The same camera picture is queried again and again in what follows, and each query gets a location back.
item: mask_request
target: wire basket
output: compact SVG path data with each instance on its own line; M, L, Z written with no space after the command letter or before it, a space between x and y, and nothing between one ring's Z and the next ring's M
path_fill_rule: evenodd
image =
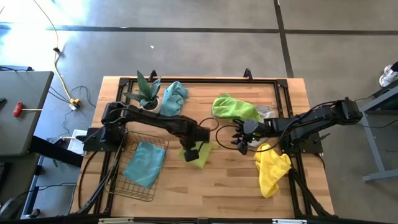
M117 164L116 168L117 172L114 172L113 175L110 175L108 177L116 180L115 188L114 191L110 191L111 189L110 181L107 181L108 189L106 189L106 191L111 194L134 198L145 202L150 202L155 197L157 180L159 179L159 176L156 178L154 184L152 184L152 186L149 189L140 186L134 183L133 181L125 178L125 176L123 176L123 172L126 170L131 159L133 158L134 153L136 152L136 149L140 142L148 142L164 150L167 150L169 146L169 142L166 139L158 138L156 136L151 136L149 134L142 134L134 131L126 131L126 133L124 134L124 142L122 143L124 147L120 147L118 152L121 153L121 155L119 163Z

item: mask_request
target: plant pot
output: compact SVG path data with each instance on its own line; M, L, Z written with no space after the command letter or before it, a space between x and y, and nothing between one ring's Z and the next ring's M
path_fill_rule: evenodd
M160 102L160 99L159 99L159 98L156 98L156 101L155 101L155 102L157 103L157 105L156 105L156 107L153 108L153 109L148 110L148 109L145 109L145 108L144 108L143 106L141 106L141 105L140 105L140 108L142 108L142 109L144 109L144 110L146 110L146 111L152 112L152 113L159 113L159 112L160 112L160 108L162 107L162 102Z

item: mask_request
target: green leaf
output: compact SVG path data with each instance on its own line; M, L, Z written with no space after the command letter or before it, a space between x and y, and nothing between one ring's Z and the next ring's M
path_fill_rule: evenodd
M147 104L152 103L152 102L153 102L153 100L142 99L142 100L139 102L139 104L140 104L142 107L145 107Z
M150 98L152 96L150 92L150 88L148 85L147 80L144 78L144 76L137 70L137 81L138 81L138 87L139 90L141 91L141 94L144 95L146 98Z
M123 93L123 95L124 95L126 98L133 99L133 100L137 100L138 102L141 102L141 100L145 98L145 96L143 96L143 95L140 95L140 94L133 94L133 93Z
M153 82L152 86L150 87L150 92L152 93L151 94L152 100L156 98L156 95L160 90L161 79L162 77L159 77L156 81Z

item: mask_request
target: yellow cable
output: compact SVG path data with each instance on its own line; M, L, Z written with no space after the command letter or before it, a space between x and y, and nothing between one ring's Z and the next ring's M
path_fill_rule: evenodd
M57 35L57 48L58 48L58 45L59 45L58 32L57 32L57 30L56 30L54 24L52 23L52 21L51 21L51 19L49 18L49 16L48 16L48 15L44 12L44 10L40 7L40 5L36 2L36 0L33 0L33 1L36 3L36 5L39 7L39 9L44 13L44 15L45 15L45 16L47 17L47 19L50 21L51 26L54 28L55 35ZM70 94L69 94L69 92L68 92L67 86L66 86L65 83L63 82L63 79L62 79L62 77L61 77L61 75L60 75L60 72L58 71L58 68L57 68L57 52L55 52L55 56L54 56L54 67L55 67L55 71L57 71L56 73L57 73L59 79L61 80L62 87L63 87L63 89L65 90L65 93L67 94L67 96L68 96L70 102L73 102L73 99L72 99L72 97L70 96Z

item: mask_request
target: sneaker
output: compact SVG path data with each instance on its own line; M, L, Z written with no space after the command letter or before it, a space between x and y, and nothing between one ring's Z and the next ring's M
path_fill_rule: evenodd
M398 77L398 72L393 71L391 67L392 65L388 65L384 68L384 73L379 79L380 86L386 87Z

